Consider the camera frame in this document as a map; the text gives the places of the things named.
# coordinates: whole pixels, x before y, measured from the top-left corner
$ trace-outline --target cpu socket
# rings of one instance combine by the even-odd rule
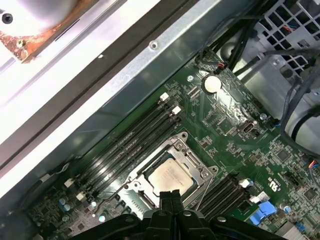
[[[127,177],[127,191],[134,191],[150,208],[159,207],[160,192],[179,189],[183,205],[192,203],[218,173],[205,164],[186,144],[187,132],[167,139]]]

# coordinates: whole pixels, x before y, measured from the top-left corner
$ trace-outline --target small chip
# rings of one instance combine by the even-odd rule
[[[241,212],[245,213],[248,211],[248,208],[250,208],[251,205],[247,201],[244,201],[243,203],[240,204],[239,209]]]
[[[309,201],[312,200],[315,196],[317,196],[317,193],[315,190],[313,190],[312,188],[310,188],[308,191],[306,191],[304,193],[304,196],[306,197],[306,199],[308,199]]]
[[[209,143],[207,143],[207,142],[205,141],[205,142],[203,142],[203,143],[201,144],[201,146],[205,149],[206,147],[209,146]]]
[[[68,228],[66,230],[64,230],[63,232],[65,235],[69,235],[70,233],[72,233],[72,229],[71,228]]]
[[[48,212],[49,212],[49,210],[48,210],[48,208],[46,208],[46,207],[41,210],[41,213],[42,213],[43,215],[46,215]]]
[[[79,230],[82,230],[82,229],[84,229],[85,228],[85,226],[82,224],[82,223],[80,223],[79,225],[78,225],[78,229]]]
[[[281,162],[284,162],[290,157],[290,155],[287,150],[283,149],[277,154],[277,157],[281,160]]]
[[[286,213],[284,211],[279,211],[276,215],[279,219],[284,219],[286,217]]]

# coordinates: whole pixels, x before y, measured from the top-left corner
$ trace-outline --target metal mesh grille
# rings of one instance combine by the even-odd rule
[[[313,0],[281,0],[260,23],[262,37],[275,50],[318,47],[320,45],[320,6]],[[282,56],[300,74],[308,59],[304,56]]]

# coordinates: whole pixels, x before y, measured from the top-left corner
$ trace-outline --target integrated circuit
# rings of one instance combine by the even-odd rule
[[[309,188],[309,190],[307,190],[303,195],[306,197],[306,199],[311,201],[318,194],[316,193],[315,190],[313,190],[312,188]]]
[[[282,149],[276,156],[281,160],[281,162],[284,162],[291,155],[288,153],[288,151],[286,149]]]

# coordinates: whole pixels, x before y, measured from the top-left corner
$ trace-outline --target screw hole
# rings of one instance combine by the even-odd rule
[[[12,17],[12,15],[10,13],[5,13],[2,15],[2,22],[4,24],[10,24],[10,23],[12,23],[13,20],[14,20],[14,18]]]
[[[156,50],[158,48],[158,43],[156,41],[151,41],[149,46],[152,50]]]

